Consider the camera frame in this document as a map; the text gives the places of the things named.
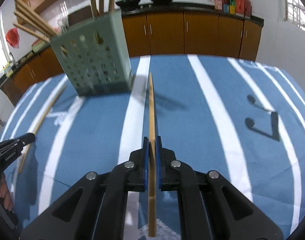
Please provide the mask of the person's left hand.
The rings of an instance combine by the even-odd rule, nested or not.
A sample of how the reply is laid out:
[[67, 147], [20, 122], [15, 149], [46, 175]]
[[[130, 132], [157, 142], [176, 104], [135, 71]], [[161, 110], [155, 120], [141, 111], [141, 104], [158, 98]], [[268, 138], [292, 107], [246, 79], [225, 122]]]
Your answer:
[[12, 201], [4, 173], [1, 174], [0, 181], [0, 198], [3, 199], [3, 206], [5, 209], [12, 211], [14, 208], [14, 202]]

